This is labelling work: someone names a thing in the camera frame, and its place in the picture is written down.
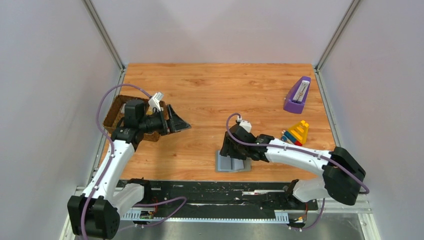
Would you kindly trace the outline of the grey card holder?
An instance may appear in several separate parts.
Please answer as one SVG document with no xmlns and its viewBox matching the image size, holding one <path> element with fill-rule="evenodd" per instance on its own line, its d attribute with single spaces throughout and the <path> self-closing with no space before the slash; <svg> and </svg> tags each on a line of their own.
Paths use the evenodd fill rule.
<svg viewBox="0 0 424 240">
<path fill-rule="evenodd" d="M 238 173 L 249 172 L 252 169 L 252 160 L 231 158 L 220 155 L 220 151 L 215 152 L 215 171 L 218 173 Z"/>
</svg>

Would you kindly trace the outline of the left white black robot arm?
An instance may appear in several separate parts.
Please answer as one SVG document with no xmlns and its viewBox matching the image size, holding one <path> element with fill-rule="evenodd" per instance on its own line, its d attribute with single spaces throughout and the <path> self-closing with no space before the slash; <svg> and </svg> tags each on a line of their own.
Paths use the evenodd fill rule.
<svg viewBox="0 0 424 240">
<path fill-rule="evenodd" d="M 121 218 L 137 204 L 149 204 L 151 183 L 133 178 L 116 193 L 120 176 L 136 152 L 145 134 L 161 136 L 190 129 L 170 104 L 157 106 L 148 113 L 148 103 L 142 99 L 129 100 L 123 117 L 108 136 L 109 147 L 103 162 L 81 195 L 73 195 L 67 203 L 68 215 L 75 235 L 111 240 L 119 230 Z"/>
</svg>

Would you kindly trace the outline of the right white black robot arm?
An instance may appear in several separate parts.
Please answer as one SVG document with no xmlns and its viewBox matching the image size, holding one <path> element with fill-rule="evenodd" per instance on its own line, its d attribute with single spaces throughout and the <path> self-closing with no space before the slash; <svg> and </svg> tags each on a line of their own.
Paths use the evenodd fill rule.
<svg viewBox="0 0 424 240">
<path fill-rule="evenodd" d="M 366 171 L 343 147 L 316 150 L 286 143 L 271 135 L 254 136 L 239 124 L 227 129 L 219 154 L 238 160 L 251 159 L 279 163 L 315 174 L 310 180 L 295 179 L 287 194 L 299 202 L 332 198 L 353 206 L 360 194 L 367 194 L 364 186 Z"/>
</svg>

